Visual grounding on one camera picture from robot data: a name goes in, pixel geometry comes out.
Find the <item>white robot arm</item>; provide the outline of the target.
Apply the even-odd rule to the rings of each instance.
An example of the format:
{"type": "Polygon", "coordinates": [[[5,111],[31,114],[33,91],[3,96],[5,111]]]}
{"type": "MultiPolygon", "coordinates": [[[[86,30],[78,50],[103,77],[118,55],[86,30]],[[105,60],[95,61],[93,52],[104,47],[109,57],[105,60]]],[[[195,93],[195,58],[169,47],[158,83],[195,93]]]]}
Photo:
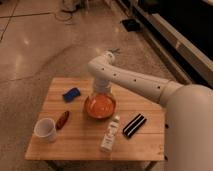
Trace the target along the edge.
{"type": "Polygon", "coordinates": [[[213,171],[213,89],[124,70],[106,51],[88,63],[93,88],[115,83],[165,108],[165,171],[213,171]]]}

